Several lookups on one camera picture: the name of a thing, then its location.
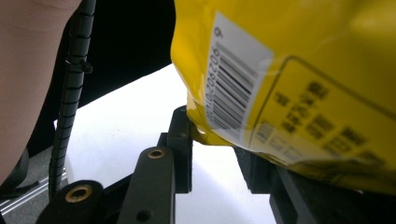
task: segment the spiral cable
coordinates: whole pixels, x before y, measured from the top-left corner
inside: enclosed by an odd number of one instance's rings
[[[87,63],[87,55],[95,5],[96,0],[83,0],[70,18],[64,90],[49,162],[50,199],[61,189],[66,150],[78,110],[84,75],[92,72],[92,66]]]

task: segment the white floor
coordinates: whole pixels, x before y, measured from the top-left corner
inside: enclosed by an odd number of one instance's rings
[[[69,183],[107,187],[134,171],[140,152],[168,131],[187,103],[175,67],[142,77],[78,110],[66,158]],[[192,192],[177,195],[177,224],[275,223],[268,195],[252,195],[230,147],[194,143]]]

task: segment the yellow package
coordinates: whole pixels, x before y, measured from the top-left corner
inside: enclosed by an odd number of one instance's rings
[[[196,140],[396,195],[396,1],[175,2]]]

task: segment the person's arm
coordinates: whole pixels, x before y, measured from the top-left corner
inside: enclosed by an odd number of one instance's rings
[[[29,141],[79,2],[0,0],[0,185]]]

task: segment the barcode sticker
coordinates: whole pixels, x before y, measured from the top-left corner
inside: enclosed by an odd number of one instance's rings
[[[243,143],[246,122],[273,52],[220,12],[212,29],[205,80],[205,115],[212,129]]]

